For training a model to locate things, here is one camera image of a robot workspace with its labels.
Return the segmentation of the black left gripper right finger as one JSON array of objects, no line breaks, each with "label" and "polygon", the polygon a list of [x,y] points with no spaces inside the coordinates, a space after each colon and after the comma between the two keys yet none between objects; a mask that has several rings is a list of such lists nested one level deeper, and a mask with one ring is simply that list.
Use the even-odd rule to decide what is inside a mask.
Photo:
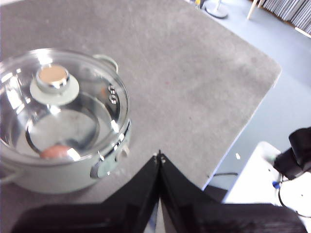
[{"label": "black left gripper right finger", "polygon": [[298,216],[272,204],[222,204],[159,153],[161,198],[179,233],[305,233]]}]

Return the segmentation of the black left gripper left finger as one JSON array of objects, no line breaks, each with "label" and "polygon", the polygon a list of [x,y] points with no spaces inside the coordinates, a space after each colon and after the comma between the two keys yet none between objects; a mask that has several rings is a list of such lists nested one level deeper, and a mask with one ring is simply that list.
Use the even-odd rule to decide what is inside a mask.
[{"label": "black left gripper left finger", "polygon": [[137,174],[103,202],[44,205],[25,211],[14,233],[142,233],[158,201],[160,159],[153,155]]}]

